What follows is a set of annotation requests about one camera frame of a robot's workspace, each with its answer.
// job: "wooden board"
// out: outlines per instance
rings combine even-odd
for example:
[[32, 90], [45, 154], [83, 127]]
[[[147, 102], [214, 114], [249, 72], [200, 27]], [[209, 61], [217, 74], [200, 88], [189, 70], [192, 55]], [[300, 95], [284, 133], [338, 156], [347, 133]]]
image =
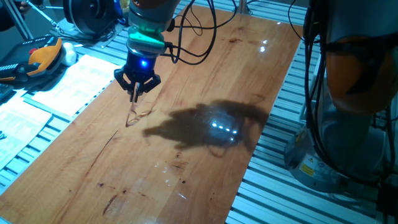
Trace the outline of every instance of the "wooden board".
[[[194, 11], [212, 26], [209, 9]], [[218, 23], [230, 16], [217, 11]], [[177, 35], [165, 38], [176, 44]], [[202, 53], [211, 35], [185, 29], [182, 46]], [[137, 104], [138, 113], [153, 112], [128, 128], [129, 96], [112, 82], [0, 197], [0, 216], [12, 223], [224, 223], [298, 44], [288, 24], [237, 15], [217, 30], [201, 65], [158, 58], [162, 83]]]

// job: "metal rod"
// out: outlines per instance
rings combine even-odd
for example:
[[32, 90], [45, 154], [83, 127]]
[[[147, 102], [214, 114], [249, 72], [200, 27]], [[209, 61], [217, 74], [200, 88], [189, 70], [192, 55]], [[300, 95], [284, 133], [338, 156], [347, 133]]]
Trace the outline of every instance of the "metal rod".
[[33, 4], [32, 2], [30, 2], [29, 0], [26, 0], [26, 3], [29, 4], [32, 9], [36, 10], [38, 13], [40, 13], [40, 15], [42, 15], [46, 20], [48, 20], [51, 25], [54, 26], [55, 29], [59, 30], [60, 26], [58, 25], [57, 22], [55, 22], [54, 20], [51, 19], [50, 16], [48, 16], [46, 13], [44, 13], [43, 11], [41, 11], [38, 7], [35, 6], [35, 4]]
[[6, 8], [8, 14], [10, 15], [15, 27], [18, 29], [22, 38], [25, 41], [33, 40], [33, 35], [30, 33], [29, 28], [26, 26], [24, 18], [22, 18], [17, 6], [11, 0], [1, 0], [3, 6]]
[[63, 10], [63, 7], [60, 7], [60, 6], [45, 6], [45, 9], [59, 9], [59, 10]]
[[246, 0], [239, 0], [239, 11], [240, 14], [249, 15]]

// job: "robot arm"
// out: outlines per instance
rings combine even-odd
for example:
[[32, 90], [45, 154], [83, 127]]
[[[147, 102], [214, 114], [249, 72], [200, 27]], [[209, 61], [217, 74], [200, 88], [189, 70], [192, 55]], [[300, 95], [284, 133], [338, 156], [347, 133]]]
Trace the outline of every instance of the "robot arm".
[[166, 51], [162, 32], [172, 23], [180, 0], [131, 0], [127, 62], [116, 70], [115, 79], [131, 95], [130, 101], [151, 91], [160, 83], [155, 74], [156, 58]]

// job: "blue led light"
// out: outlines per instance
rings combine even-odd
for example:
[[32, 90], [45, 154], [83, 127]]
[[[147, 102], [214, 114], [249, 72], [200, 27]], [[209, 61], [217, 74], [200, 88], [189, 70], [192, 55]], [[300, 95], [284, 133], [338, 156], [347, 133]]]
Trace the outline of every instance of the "blue led light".
[[145, 61], [145, 60], [141, 60], [141, 66], [142, 66], [143, 68], [146, 68], [146, 67], [148, 66], [148, 62]]

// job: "yellow warning label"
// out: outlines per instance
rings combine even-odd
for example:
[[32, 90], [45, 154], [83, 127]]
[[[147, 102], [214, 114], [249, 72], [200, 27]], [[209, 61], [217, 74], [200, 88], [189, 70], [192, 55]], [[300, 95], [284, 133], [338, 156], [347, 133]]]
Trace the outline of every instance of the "yellow warning label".
[[310, 175], [312, 177], [313, 175], [313, 169], [311, 169], [311, 167], [305, 165], [305, 164], [301, 164], [300, 170], [302, 170], [304, 173]]

